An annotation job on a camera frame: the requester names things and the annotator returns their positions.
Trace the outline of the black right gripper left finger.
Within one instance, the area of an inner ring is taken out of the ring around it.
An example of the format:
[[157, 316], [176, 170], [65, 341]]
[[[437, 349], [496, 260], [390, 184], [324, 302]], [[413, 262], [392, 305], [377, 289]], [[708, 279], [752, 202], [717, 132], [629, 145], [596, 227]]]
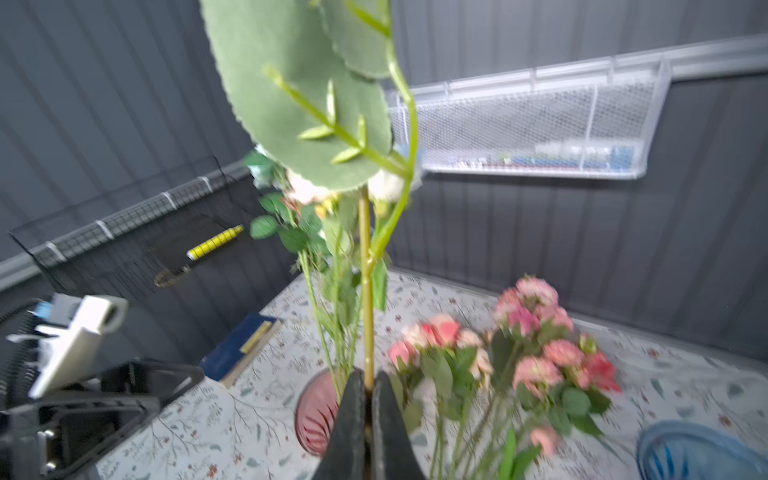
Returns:
[[325, 454], [313, 480], [362, 480], [367, 475], [368, 395], [364, 374], [354, 371], [348, 378]]

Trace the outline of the peach rose stem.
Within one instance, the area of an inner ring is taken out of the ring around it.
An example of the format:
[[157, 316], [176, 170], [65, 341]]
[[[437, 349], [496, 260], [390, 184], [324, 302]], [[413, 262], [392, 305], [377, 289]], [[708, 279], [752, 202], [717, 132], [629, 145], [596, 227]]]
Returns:
[[298, 255], [322, 351], [337, 397], [355, 369], [360, 328], [360, 272], [356, 266], [356, 207], [349, 194], [318, 187], [286, 173], [290, 211], [284, 245]]

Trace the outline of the white blue flower spray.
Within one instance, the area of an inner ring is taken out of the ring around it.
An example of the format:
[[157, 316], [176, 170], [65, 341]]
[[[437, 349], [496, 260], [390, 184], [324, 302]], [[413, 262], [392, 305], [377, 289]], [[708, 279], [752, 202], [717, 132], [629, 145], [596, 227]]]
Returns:
[[255, 240], [277, 237], [288, 252], [297, 256], [294, 269], [300, 272], [297, 268], [298, 255], [290, 251], [281, 239], [281, 234], [288, 229], [290, 220], [290, 211], [284, 204], [288, 170], [272, 160], [260, 145], [246, 154], [244, 165], [253, 178], [254, 186], [262, 192], [259, 203], [265, 211], [263, 215], [251, 221], [250, 236]]

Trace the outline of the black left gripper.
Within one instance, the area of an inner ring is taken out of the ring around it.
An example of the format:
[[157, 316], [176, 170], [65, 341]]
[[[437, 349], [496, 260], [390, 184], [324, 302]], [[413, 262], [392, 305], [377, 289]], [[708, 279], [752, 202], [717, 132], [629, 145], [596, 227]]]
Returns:
[[3, 479], [75, 479], [204, 379], [198, 366], [134, 360], [1, 415]]

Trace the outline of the artificial flower bunch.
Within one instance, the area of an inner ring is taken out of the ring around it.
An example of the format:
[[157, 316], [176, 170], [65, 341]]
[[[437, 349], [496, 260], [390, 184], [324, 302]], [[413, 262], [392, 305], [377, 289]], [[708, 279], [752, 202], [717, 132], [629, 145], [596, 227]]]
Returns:
[[521, 479], [572, 430], [595, 439], [616, 370], [556, 291], [524, 276], [481, 336], [449, 315], [410, 327], [374, 368], [387, 248], [419, 183], [421, 123], [387, 1], [205, 1], [204, 28], [264, 214], [294, 253], [338, 410], [318, 479]]

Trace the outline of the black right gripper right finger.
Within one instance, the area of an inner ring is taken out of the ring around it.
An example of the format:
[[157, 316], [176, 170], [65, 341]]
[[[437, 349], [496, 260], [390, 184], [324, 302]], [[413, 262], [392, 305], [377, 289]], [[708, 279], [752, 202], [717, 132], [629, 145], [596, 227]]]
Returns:
[[378, 480], [424, 480], [389, 375], [380, 371], [370, 403], [370, 472]]

